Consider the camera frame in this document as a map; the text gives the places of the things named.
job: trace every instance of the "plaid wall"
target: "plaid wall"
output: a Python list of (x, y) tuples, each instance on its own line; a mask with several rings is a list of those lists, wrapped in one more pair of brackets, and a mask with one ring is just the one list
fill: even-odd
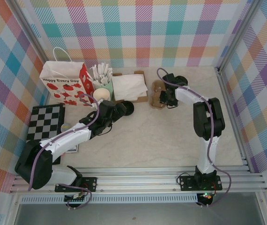
[(251, 162), (267, 181), (267, 0), (226, 67), (224, 79)]
[(245, 4), (243, 0), (18, 1), (49, 58), (52, 48), (59, 46), (71, 58), (85, 59), (88, 67), (103, 61), (112, 67), (212, 65), (225, 34), (231, 33), (228, 27), (238, 5)]
[(234, 40), (234, 38), (235, 38), (235, 36), (237, 34), (237, 31), (239, 30), (239, 28), (240, 28), (240, 26), (242, 24), (242, 21), (244, 20), (246, 14), (248, 12), (248, 9), (249, 9), (249, 7), (250, 7), (250, 5), (251, 5), (252, 2), (253, 2), (253, 0), (247, 0), (247, 3), (245, 4), (242, 13), (241, 13), (240, 17), (238, 18), (237, 23), (236, 23), (234, 29), (232, 30), (232, 32), (230, 34), (230, 37), (229, 37), (229, 39), (228, 39), (228, 41), (226, 43), (226, 46), (224, 47), (224, 49), (222, 51), (222, 54), (221, 54), (221, 56), (220, 56), (220, 58), (218, 60), (218, 63), (216, 65), (217, 67), (220, 66), (222, 60), (224, 59), (224, 56), (227, 53), (229, 46), (233, 42), (233, 40)]
[(42, 66), (5, 0), (0, 0), (0, 222), (25, 144), (31, 108), (43, 104), (47, 94), (38, 80)]

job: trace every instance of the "black and white checkered board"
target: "black and white checkered board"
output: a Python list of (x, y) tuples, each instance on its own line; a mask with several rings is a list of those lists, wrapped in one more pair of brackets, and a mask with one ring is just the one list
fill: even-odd
[(63, 104), (33, 107), (27, 141), (41, 141), (60, 134), (64, 117), (65, 108)]

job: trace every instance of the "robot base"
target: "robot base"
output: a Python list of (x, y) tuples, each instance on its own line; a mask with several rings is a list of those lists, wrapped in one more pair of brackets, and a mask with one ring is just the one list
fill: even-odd
[(197, 185), (194, 176), (180, 176), (179, 177), (180, 190), (181, 191), (221, 191), (222, 183), (220, 176), (215, 176), (215, 179), (203, 188)]
[[(96, 186), (97, 186), (97, 177), (82, 177), (81, 185), (79, 187), (86, 188), (91, 192), (96, 192)], [(54, 191), (55, 192), (80, 192), (79, 189), (61, 186), (59, 184), (55, 186)]]

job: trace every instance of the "tissue paper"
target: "tissue paper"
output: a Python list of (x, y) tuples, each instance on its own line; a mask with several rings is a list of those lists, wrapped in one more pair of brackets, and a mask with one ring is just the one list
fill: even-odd
[(146, 96), (147, 87), (142, 74), (113, 76), (115, 100), (135, 101), (140, 96)]

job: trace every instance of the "black lid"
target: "black lid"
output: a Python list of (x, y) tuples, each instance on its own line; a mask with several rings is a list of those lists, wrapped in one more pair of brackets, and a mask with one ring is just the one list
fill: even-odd
[(126, 108), (125, 116), (129, 116), (129, 115), (133, 114), (133, 112), (134, 112), (134, 105), (133, 105), (132, 102), (130, 102), (130, 101), (124, 101), (124, 102), (122, 102), (122, 104)]

